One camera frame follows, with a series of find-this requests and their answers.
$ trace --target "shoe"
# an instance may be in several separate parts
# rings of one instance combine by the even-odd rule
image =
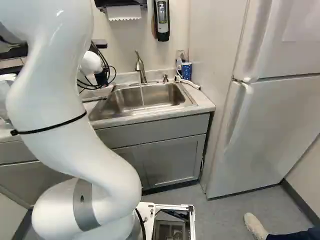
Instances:
[[[253,235],[256,240],[266,240],[268,236],[267,230],[261,222],[250,212],[244,215],[244,223],[249,232]]]

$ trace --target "gray cabinet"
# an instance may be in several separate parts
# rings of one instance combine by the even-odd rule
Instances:
[[[200,174],[206,135],[138,146],[150,188],[196,180]]]
[[[209,113],[96,130],[104,144],[137,171],[144,190],[196,180]],[[0,143],[0,193],[28,208],[71,176],[51,170],[22,141]]]
[[[39,161],[9,164],[0,167],[0,190],[28,208],[48,188],[70,178]]]
[[[129,147],[114,149],[113,151],[117,153],[119,156],[121,156],[123,159],[125,159],[128,163],[130,163],[135,168],[135,170],[139,174],[143,189],[148,189],[149,183],[148,183],[143,162],[139,159],[138,147],[129,146]]]

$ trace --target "stainless steel sink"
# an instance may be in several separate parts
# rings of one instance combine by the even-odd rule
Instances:
[[[100,100],[89,115],[91,121],[170,111],[196,105],[180,83],[118,85],[108,99]]]

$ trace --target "jeans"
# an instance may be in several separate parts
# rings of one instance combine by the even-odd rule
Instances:
[[[320,227],[309,228],[307,231],[299,231],[289,234],[269,234],[266,240],[320,240]]]

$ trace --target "white refrigerator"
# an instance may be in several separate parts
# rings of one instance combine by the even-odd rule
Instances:
[[[192,78],[217,105],[208,199],[278,184],[320,133],[320,0],[190,0]]]

